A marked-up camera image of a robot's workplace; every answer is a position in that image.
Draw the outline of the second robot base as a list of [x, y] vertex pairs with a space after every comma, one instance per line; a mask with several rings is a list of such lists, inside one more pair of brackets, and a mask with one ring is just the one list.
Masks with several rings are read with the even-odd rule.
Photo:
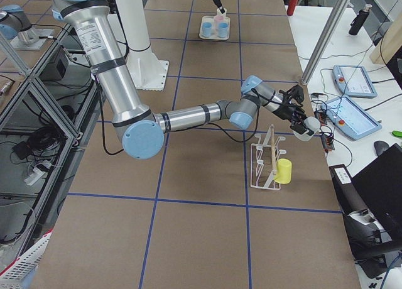
[[21, 6], [10, 4], [1, 8], [1, 33], [16, 50], [38, 51], [54, 30], [37, 29]]

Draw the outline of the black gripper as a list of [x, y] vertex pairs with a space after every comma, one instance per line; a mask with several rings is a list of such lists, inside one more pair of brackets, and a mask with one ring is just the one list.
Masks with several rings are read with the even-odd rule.
[[294, 85], [287, 91], [279, 90], [282, 101], [279, 108], [273, 112], [282, 120], [291, 122], [290, 128], [295, 136], [313, 136], [314, 131], [308, 128], [303, 121], [307, 118], [302, 109], [304, 101], [303, 88], [300, 85]]

